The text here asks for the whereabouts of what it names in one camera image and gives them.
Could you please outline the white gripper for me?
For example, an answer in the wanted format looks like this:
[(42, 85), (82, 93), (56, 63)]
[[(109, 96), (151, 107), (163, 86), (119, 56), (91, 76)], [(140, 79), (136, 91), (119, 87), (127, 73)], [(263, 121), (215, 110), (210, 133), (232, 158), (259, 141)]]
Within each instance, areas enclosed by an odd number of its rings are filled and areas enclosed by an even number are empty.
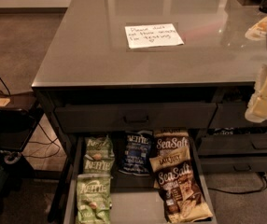
[[(259, 41), (266, 38), (267, 16), (250, 27), (245, 38)], [(245, 118), (254, 123), (261, 123), (267, 120), (267, 65), (264, 65), (255, 82), (254, 93), (252, 94), (245, 112)]]

